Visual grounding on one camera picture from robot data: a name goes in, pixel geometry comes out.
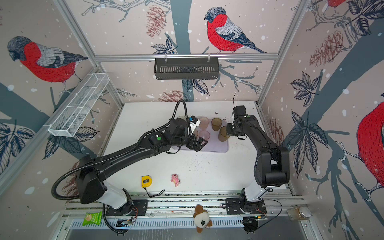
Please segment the white wire basket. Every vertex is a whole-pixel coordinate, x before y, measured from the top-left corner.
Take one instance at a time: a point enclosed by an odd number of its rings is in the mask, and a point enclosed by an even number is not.
[[[73,137],[108,83],[105,73],[89,74],[85,85],[77,93],[71,93],[73,99],[48,131],[54,136]]]

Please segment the bird illustration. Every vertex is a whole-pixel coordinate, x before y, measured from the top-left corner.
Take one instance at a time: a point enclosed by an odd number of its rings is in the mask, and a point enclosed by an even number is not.
[[[88,59],[60,48],[43,46],[24,36],[11,39],[7,48],[12,60],[19,59],[36,77],[51,83],[63,83],[64,90],[59,96],[64,92],[69,93],[65,89],[65,81],[72,75],[77,77],[74,72],[77,64]]]
[[[344,151],[345,160],[346,154],[360,159],[367,169],[376,178],[377,184],[371,189],[367,190],[361,183],[355,184],[362,187],[367,192],[367,202],[371,202],[371,194],[373,191],[384,188],[384,102],[381,102],[372,112],[365,116],[358,127],[358,154],[352,154],[345,151],[344,145],[341,145]]]
[[[207,20],[208,39],[221,51],[235,52],[238,49],[250,48],[265,53],[255,46],[227,16],[224,8],[213,7],[207,11],[204,20]]]

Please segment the wire basket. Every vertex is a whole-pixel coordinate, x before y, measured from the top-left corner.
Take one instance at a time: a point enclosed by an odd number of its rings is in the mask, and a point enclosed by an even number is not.
[[[108,83],[109,77],[105,73],[89,74],[84,86],[70,94],[72,100],[48,131],[54,136],[73,137]]]
[[[156,79],[216,79],[218,58],[156,58]]]

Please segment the bird head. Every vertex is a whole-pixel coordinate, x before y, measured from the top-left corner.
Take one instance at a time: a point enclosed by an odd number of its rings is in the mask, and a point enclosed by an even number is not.
[[[207,11],[207,14],[204,17],[204,20],[208,20],[210,23],[220,14],[227,14],[222,7],[213,7]]]
[[[24,47],[30,42],[32,41],[24,36],[17,36],[11,39],[8,42],[7,48],[12,60],[20,59],[20,61],[25,61]]]

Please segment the black metal basket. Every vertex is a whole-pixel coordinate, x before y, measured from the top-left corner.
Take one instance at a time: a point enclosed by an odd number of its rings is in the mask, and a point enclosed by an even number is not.
[[[218,58],[163,58],[155,60],[156,79],[216,79]]]

